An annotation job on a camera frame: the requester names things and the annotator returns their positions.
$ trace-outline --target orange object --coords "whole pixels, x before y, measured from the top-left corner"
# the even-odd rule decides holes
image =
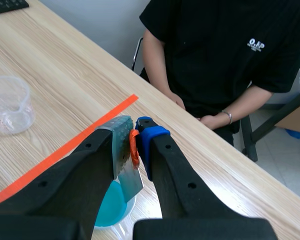
[[[5,189],[3,189],[0,192],[0,203],[3,202],[4,200],[10,198],[12,195],[16,194],[21,189],[23,189],[26,185],[28,185],[36,177],[38,177],[45,170],[50,168],[53,164],[58,162],[67,153],[69,153],[76,146],[78,146],[86,137],[88,137],[91,133],[93,133],[93,131],[95,130],[95,128],[97,126],[100,126],[100,125],[106,123],[107,121],[113,119],[115,116],[117,116],[122,111],[124,111],[127,107],[129,107],[131,104],[133,104],[137,99],[138,99],[138,97],[134,94],[129,96],[126,100],[124,100],[119,105],[114,107],[107,114],[105,114],[104,116],[99,118],[99,120],[97,120],[96,122],[94,122],[93,124],[88,126],[85,130],[83,130],[77,136],[75,136],[70,141],[68,141],[66,144],[61,146],[59,149],[57,149],[55,152],[53,152],[46,159],[44,159],[39,164],[34,166],[32,169],[30,169],[24,175],[19,177],[15,182],[11,183],[9,186],[7,186]]]
[[[131,159],[134,169],[139,168],[140,160],[139,160],[139,153],[137,149],[136,143],[136,136],[139,135],[139,131],[137,129],[132,129],[129,134],[129,141],[130,141],[130,152],[131,152]]]

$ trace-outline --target teal liquid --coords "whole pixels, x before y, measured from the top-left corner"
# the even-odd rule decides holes
[[[94,225],[108,227],[118,223],[127,209],[121,186],[113,181],[103,198]]]

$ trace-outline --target black t-shirt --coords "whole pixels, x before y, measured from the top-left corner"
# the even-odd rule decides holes
[[[165,42],[170,89],[194,115],[218,113],[251,81],[289,92],[300,68],[300,0],[151,0],[140,20]]]

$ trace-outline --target shirt sleeve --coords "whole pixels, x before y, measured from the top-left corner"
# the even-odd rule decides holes
[[[300,68],[300,26],[294,37],[280,46],[276,53],[263,63],[262,71],[252,83],[272,93],[291,90]]]
[[[171,35],[180,0],[151,0],[140,15],[143,25],[162,42]]]

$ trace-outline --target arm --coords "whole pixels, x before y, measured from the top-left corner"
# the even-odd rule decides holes
[[[231,113],[233,122],[238,121],[261,108],[272,95],[273,93],[270,91],[251,85],[225,111]],[[214,130],[228,125],[230,118],[227,114],[220,112],[215,116],[204,116],[201,118],[201,122],[211,130]]]
[[[169,87],[165,43],[171,36],[180,0],[151,0],[140,15],[146,30],[143,35],[143,64],[151,85],[185,109],[182,99]]]
[[[277,50],[265,60],[253,74],[252,85],[225,111],[232,114],[237,121],[259,109],[273,93],[287,93],[300,68],[300,22],[297,29]],[[201,122],[214,130],[230,123],[229,116],[219,113],[205,116]]]
[[[170,91],[165,62],[165,43],[146,29],[143,35],[143,64],[152,86],[163,94]]]

